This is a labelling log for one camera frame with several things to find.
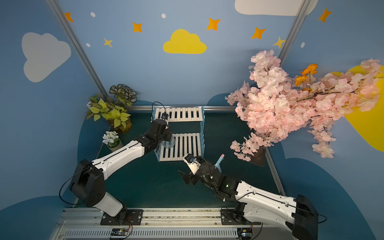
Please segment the teal watering bottle pink collar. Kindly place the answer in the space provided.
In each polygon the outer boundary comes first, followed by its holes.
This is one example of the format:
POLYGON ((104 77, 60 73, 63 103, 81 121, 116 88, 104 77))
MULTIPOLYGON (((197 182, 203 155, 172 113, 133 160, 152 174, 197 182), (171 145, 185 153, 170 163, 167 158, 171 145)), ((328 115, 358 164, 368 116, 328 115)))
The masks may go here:
POLYGON ((221 156, 219 157, 219 159, 217 160, 217 162, 214 165, 215 169, 217 169, 220 173, 222 173, 221 162, 224 160, 224 158, 225 158, 225 155, 221 154, 221 156))

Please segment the clear spray bottle white nozzle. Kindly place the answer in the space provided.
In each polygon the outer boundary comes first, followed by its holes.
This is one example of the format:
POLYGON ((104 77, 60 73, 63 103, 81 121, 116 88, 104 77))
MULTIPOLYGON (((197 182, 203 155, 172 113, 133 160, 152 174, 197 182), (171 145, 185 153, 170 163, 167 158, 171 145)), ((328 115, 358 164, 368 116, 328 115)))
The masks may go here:
POLYGON ((172 136, 171 139, 169 141, 163 141, 162 142, 162 145, 164 148, 166 149, 171 149, 175 146, 175 137, 172 136))

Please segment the blue white slatted shelf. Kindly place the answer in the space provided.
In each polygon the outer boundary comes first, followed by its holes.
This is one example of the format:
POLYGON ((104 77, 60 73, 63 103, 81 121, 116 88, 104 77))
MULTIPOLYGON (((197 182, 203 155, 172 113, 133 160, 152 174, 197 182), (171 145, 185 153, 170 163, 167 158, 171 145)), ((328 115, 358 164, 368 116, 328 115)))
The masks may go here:
POLYGON ((166 122, 171 126, 175 146, 166 149, 161 143, 160 148, 155 151, 158 161, 182 161, 187 154, 203 157, 205 153, 204 108, 202 106, 171 108, 155 106, 152 110, 153 120, 161 119, 162 113, 169 114, 169 120, 166 122))

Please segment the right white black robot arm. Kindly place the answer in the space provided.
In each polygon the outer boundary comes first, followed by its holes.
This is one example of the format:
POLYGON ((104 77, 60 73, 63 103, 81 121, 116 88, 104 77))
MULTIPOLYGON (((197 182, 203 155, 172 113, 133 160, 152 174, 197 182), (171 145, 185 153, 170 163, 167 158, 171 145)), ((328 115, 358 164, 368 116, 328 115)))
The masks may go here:
POLYGON ((211 163, 192 163, 188 173, 179 172, 186 184, 201 182, 215 197, 236 202, 234 219, 263 223, 289 231, 298 240, 316 240, 319 217, 312 202, 303 195, 287 197, 273 194, 222 174, 211 163))

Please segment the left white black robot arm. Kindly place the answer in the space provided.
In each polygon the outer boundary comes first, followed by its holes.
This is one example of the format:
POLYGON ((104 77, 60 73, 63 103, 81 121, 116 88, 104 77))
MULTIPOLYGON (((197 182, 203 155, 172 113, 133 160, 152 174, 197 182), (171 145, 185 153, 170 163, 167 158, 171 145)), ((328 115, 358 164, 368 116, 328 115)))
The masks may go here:
POLYGON ((163 141, 169 142, 171 138, 172 130, 167 121, 152 121, 145 134, 117 151, 91 162, 80 161, 69 178, 70 191, 87 207, 97 208, 111 217, 118 216, 124 205, 107 192, 105 181, 120 168, 158 149, 163 141))

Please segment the white flower small beige pot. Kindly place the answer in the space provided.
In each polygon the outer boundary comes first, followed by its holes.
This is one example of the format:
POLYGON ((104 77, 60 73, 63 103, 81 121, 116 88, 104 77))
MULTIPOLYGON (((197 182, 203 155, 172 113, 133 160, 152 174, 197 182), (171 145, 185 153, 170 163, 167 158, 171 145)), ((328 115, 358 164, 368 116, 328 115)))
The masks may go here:
POLYGON ((107 147, 112 151, 115 152, 119 149, 121 149, 124 145, 122 141, 119 138, 119 135, 117 132, 113 131, 106 131, 103 135, 103 144, 107 145, 107 147))

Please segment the green leafy plant glass vase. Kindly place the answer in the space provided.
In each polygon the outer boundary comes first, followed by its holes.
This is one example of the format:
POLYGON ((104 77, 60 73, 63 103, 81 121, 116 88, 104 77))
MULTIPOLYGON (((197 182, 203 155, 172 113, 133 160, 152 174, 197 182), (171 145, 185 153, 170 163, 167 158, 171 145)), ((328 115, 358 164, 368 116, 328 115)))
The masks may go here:
POLYGON ((106 120, 111 129, 117 133, 126 133, 132 128, 131 115, 128 107, 137 101, 137 93, 126 85, 118 84, 110 87, 109 94, 104 101, 98 94, 91 96, 87 103, 86 119, 106 120))

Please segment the right green circuit board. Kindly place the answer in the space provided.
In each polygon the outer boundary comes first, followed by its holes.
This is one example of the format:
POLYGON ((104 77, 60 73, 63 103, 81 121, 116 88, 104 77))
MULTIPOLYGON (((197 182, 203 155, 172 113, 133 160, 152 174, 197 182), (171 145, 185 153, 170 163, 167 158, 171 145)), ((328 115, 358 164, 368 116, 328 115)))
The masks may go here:
POLYGON ((253 237, 252 230, 248 228, 237 228, 237 240, 251 240, 253 237))

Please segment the green circuit board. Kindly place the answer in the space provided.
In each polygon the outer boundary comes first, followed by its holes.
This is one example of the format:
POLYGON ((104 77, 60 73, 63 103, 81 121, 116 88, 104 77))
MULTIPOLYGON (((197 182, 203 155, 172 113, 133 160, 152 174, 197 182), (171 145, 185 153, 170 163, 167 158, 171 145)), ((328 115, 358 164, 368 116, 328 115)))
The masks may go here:
POLYGON ((237 240, 251 240, 253 237, 252 230, 248 228, 237 228, 237 240))
POLYGON ((129 234, 128 229, 112 229, 111 230, 111 238, 125 238, 129 234))

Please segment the left green circuit board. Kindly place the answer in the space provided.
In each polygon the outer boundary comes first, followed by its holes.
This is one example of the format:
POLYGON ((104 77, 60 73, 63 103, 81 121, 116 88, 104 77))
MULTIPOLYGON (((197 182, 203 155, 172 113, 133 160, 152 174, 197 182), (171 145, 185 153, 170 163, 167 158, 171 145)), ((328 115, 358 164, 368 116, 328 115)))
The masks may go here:
POLYGON ((111 238, 125 238, 129 234, 128 229, 112 229, 111 230, 111 238))

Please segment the pink cherry blossom tree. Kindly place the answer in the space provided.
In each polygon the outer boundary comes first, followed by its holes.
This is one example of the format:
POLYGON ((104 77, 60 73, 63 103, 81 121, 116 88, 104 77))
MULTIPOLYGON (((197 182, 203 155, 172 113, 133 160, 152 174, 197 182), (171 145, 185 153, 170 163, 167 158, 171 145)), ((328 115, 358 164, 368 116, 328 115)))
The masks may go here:
POLYGON ((263 148, 285 140, 289 133, 309 127, 316 144, 314 152, 332 158, 332 126, 340 118, 358 109, 367 112, 379 101, 380 60, 361 62, 361 72, 332 74, 316 78, 317 64, 291 78, 281 67, 273 51, 261 51, 251 57, 250 80, 227 96, 236 106, 238 117, 251 130, 242 143, 233 141, 235 156, 249 162, 263 148))

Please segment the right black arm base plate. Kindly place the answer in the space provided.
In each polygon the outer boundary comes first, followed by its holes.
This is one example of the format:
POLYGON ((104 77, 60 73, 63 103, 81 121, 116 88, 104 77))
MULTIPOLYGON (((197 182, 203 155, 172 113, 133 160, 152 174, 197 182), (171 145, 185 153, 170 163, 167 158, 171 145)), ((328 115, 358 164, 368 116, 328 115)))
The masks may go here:
POLYGON ((254 224, 256 226, 261 226, 262 223, 260 222, 254 222, 251 223, 248 221, 245 216, 244 212, 238 211, 235 209, 230 209, 227 207, 223 207, 220 209, 220 215, 221 215, 221 221, 222 225, 244 225, 244 226, 250 226, 251 224, 254 224))

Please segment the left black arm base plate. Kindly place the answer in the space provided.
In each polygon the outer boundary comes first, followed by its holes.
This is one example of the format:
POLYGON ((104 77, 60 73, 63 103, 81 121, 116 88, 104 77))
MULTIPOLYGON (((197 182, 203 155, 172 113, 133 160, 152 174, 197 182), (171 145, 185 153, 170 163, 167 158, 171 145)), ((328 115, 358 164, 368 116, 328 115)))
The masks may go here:
POLYGON ((122 209, 115 217, 104 213, 101 219, 101 226, 140 226, 144 210, 122 209))

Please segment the aluminium front rail frame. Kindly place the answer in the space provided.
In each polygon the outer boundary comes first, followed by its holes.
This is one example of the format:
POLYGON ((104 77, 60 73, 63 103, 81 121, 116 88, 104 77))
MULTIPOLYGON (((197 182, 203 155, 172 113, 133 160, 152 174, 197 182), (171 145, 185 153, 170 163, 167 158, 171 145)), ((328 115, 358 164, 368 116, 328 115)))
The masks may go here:
POLYGON ((269 224, 222 225, 221 208, 143 208, 140 226, 101 226, 103 212, 65 209, 52 240, 237 240, 237 228, 252 230, 251 240, 293 240, 287 230, 269 224), (112 229, 128 229, 125 238, 111 238, 112 229))

